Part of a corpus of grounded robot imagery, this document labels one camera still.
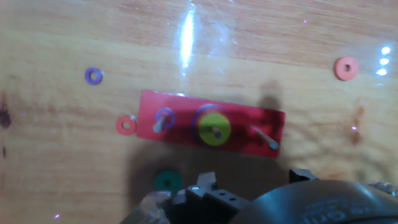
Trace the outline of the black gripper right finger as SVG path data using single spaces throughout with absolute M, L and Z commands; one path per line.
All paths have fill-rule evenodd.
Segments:
M 309 169 L 290 169 L 289 170 L 289 183 L 293 184 L 296 182 L 318 180 Z

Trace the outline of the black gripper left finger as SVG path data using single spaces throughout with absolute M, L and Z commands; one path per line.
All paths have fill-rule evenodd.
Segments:
M 182 188 L 174 171 L 162 171 L 154 181 L 155 191 L 121 221 L 121 224 L 228 223 L 251 202 L 218 188 L 214 172 L 202 173 L 197 184 Z

